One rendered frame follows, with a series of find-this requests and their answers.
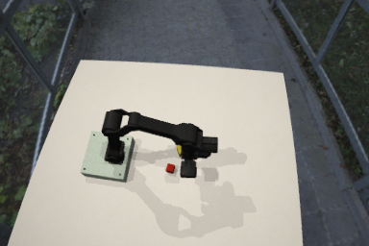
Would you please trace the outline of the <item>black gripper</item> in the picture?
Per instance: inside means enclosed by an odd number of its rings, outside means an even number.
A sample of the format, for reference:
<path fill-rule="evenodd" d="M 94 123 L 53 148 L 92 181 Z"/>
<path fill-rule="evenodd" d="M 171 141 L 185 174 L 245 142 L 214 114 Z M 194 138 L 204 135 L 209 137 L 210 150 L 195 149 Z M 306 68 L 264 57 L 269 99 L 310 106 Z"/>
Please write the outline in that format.
<path fill-rule="evenodd" d="M 182 178 L 196 178 L 197 177 L 197 161 L 194 160 L 194 156 L 197 152 L 188 155 L 181 150 L 182 159 L 181 160 L 181 171 L 180 176 Z"/>

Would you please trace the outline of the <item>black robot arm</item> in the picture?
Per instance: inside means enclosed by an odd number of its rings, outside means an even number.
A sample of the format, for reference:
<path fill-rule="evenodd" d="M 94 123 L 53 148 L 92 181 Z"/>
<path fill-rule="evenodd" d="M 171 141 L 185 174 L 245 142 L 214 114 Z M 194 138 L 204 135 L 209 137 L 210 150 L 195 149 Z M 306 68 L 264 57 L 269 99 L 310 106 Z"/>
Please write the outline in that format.
<path fill-rule="evenodd" d="M 123 115 L 129 116 L 128 125 L 120 128 Z M 175 145 L 182 147 L 185 154 L 197 152 L 194 159 L 206 159 L 211 153 L 218 153 L 218 137 L 203 136 L 203 130 L 191 123 L 171 124 L 141 115 L 139 112 L 127 112 L 122 109 L 107 111 L 102 133 L 108 137 L 108 148 L 104 161 L 122 165 L 125 159 L 124 141 L 120 137 L 130 132 L 141 131 L 172 139 Z"/>

